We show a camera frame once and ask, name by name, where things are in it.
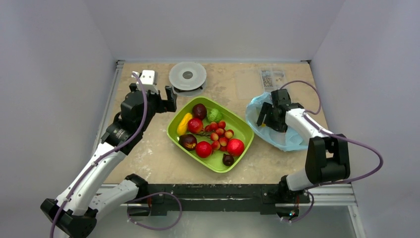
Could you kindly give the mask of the light blue plastic bag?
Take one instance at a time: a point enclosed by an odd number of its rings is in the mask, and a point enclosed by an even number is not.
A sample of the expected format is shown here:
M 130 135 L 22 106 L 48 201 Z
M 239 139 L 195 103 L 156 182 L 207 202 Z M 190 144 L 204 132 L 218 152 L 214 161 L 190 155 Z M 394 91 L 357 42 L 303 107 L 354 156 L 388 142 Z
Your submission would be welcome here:
M 307 150 L 308 146 L 304 143 L 303 138 L 291 127 L 286 132 L 278 132 L 267 126 L 257 126 L 256 122 L 263 103 L 271 102 L 269 92 L 254 97 L 246 106 L 245 121 L 247 124 L 258 137 L 281 151 Z

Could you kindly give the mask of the red fake peach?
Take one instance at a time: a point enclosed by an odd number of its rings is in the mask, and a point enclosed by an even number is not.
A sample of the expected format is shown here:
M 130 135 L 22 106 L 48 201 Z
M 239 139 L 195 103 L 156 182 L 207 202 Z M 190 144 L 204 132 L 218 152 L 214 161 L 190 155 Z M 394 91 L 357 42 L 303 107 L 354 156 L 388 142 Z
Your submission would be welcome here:
M 199 118 L 192 118 L 187 123 L 187 129 L 190 133 L 198 134 L 203 131 L 204 125 Z

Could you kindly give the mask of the dark red yellow fake fruit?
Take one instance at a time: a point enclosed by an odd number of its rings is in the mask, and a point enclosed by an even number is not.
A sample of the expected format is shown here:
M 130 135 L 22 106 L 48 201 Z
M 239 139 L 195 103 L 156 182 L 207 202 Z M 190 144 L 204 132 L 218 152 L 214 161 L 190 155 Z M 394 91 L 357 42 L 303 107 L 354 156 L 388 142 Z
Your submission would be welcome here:
M 187 151 L 194 151 L 198 142 L 194 135 L 184 134 L 179 137 L 178 143 Z

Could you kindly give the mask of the red fake apple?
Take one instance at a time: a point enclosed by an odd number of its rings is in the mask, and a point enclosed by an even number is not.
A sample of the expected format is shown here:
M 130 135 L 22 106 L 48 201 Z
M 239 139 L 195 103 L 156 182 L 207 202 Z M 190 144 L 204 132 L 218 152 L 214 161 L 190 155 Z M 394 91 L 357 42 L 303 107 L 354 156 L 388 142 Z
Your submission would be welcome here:
M 245 144 L 240 139 L 232 138 L 228 141 L 226 150 L 231 156 L 240 157 L 245 150 Z

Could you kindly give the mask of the red fake pomegranate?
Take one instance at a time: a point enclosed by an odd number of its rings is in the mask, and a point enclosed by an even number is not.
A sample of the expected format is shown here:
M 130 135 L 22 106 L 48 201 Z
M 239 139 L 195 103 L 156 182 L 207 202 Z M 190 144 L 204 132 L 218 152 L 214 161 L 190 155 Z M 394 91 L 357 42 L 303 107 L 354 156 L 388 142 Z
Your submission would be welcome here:
M 201 141 L 196 145 L 195 151 L 198 157 L 207 158 L 212 154 L 213 148 L 210 143 Z

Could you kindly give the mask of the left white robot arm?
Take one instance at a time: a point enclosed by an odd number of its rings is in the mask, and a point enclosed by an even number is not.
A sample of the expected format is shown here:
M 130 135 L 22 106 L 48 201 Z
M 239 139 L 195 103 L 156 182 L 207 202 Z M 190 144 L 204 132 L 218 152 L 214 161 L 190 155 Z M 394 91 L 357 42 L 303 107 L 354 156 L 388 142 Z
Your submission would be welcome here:
M 41 204 L 42 212 L 52 222 L 52 229 L 59 228 L 71 238 L 89 236 L 99 219 L 122 203 L 151 201 L 148 182 L 136 174 L 126 176 L 113 189 L 97 195 L 110 172 L 141 141 L 154 115 L 177 109 L 177 96 L 170 86 L 165 87 L 165 100 L 160 91 L 154 92 L 148 85 L 140 88 L 132 83 L 129 88 L 120 111 L 78 177 L 57 198 L 47 198 Z

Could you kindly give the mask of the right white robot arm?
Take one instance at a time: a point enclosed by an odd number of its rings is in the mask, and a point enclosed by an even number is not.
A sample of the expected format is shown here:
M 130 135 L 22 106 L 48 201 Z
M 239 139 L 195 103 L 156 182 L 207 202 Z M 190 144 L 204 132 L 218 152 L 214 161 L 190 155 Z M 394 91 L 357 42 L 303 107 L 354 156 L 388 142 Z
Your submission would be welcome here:
M 299 103 L 293 103 L 287 89 L 271 92 L 271 102 L 264 102 L 256 121 L 277 131 L 294 129 L 307 143 L 306 162 L 303 169 L 283 176 L 279 182 L 278 195 L 285 202 L 291 201 L 313 185 L 335 182 L 350 176 L 350 161 L 346 137 L 338 138 L 324 130 L 308 116 Z

